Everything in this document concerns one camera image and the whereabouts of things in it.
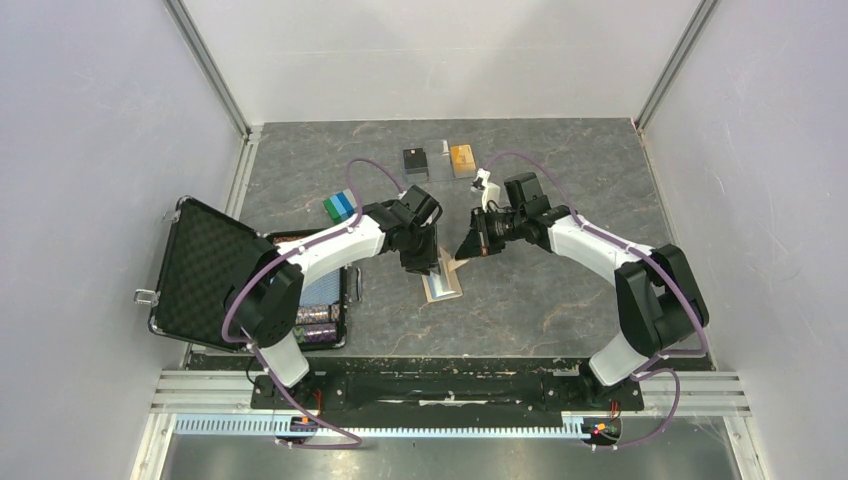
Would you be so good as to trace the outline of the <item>beige leather card holder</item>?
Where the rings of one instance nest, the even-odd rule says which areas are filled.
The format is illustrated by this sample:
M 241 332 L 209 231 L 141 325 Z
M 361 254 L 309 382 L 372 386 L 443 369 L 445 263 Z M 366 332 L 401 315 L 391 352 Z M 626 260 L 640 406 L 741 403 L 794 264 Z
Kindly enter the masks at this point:
M 467 264 L 469 259 L 457 260 L 445 248 L 440 247 L 437 260 L 437 268 L 422 276 L 427 302 L 435 303 L 462 297 L 463 290 L 457 271 Z

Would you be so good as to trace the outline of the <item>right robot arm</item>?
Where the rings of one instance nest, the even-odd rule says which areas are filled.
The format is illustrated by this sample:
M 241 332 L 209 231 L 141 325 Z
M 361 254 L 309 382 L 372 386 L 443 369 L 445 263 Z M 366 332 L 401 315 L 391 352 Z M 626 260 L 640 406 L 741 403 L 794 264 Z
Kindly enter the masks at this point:
M 525 207 L 476 207 L 455 256 L 467 260 L 495 255 L 518 240 L 583 265 L 615 289 L 619 332 L 590 357 L 577 382 L 585 405 L 606 406 L 617 396 L 617 384 L 661 358 L 681 354 L 677 343 L 692 335 L 701 342 L 695 354 L 706 352 L 704 328 L 709 314 L 679 247 L 629 242 L 565 206 L 537 214 Z

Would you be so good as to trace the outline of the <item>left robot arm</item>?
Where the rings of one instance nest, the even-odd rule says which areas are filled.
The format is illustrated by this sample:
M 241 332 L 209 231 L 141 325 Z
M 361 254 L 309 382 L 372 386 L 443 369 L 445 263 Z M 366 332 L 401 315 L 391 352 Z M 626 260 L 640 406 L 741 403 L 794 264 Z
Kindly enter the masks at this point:
M 442 212 L 429 195 L 406 196 L 368 204 L 338 225 L 281 246 L 257 239 L 225 292 L 223 339 L 246 345 L 288 406 L 306 405 L 314 381 L 294 336 L 303 290 L 334 270 L 389 252 L 399 253 L 410 273 L 430 272 Z

